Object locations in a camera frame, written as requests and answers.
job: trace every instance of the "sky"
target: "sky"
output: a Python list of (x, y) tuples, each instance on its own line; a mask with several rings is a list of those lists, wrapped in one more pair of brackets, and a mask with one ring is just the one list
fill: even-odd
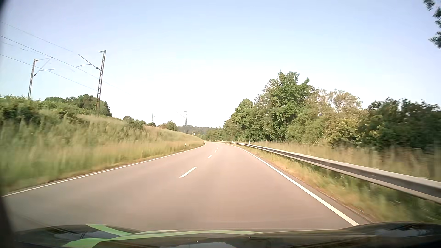
[[(38, 72), (33, 99), (96, 96), (99, 70), (75, 67), (88, 64), (78, 54), (100, 66), (105, 49), (101, 99), (118, 118), (155, 111), (156, 124), (184, 125), (187, 111), (188, 125), (223, 126), (279, 71), (364, 107), (441, 103), (441, 52), (428, 41), (438, 29), (422, 0), (10, 0), (1, 21), (52, 43), (0, 23), (0, 54), (37, 67), (53, 57), (43, 69), (64, 77)], [(27, 96), (32, 66), (4, 56), (0, 95)]]

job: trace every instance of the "asphalt road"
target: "asphalt road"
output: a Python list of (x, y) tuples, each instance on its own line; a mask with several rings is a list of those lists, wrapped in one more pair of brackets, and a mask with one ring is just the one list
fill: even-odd
[(206, 142), (179, 154), (5, 196), (4, 201), (15, 230), (86, 223), (145, 231), (339, 229), (367, 223), (289, 178), (293, 181), (241, 148)]

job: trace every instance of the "curved road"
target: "curved road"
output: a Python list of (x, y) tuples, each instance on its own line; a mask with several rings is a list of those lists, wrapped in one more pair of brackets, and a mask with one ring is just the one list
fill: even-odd
[(276, 170), (239, 147), (206, 142), (193, 150), (4, 200), (16, 230), (86, 223), (145, 231), (339, 229), (367, 223)]

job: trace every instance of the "metal guardrail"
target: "metal guardrail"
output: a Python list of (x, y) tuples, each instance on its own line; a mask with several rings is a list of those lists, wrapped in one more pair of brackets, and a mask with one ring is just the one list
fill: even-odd
[(290, 151), (279, 150), (269, 147), (262, 147), (262, 146), (250, 145), (246, 143), (237, 143), (237, 142), (228, 142), (228, 141), (215, 141), (215, 142), (232, 143), (232, 144), (243, 145), (247, 147), (269, 151), (277, 155), (293, 158), (335, 172), (339, 172), (341, 174), (345, 174), (361, 180), (366, 180), (373, 184), (378, 184), (394, 190), (405, 192), (407, 194), (414, 195), (422, 199), (430, 200), (436, 203), (441, 203), (441, 182), (438, 181), (428, 180), (422, 177), (403, 175), (399, 173), (374, 169), (360, 165), (338, 162), (325, 158), (318, 158), (314, 156), (309, 156), (309, 155), (304, 155), (304, 154), (299, 154), (299, 153), (294, 153)]

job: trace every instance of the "black car hood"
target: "black car hood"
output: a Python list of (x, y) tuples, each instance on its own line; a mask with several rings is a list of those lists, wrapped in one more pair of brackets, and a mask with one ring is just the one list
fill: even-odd
[(441, 225), (381, 222), (332, 230), (154, 230), (101, 224), (65, 225), (17, 232), (17, 247), (441, 247)]

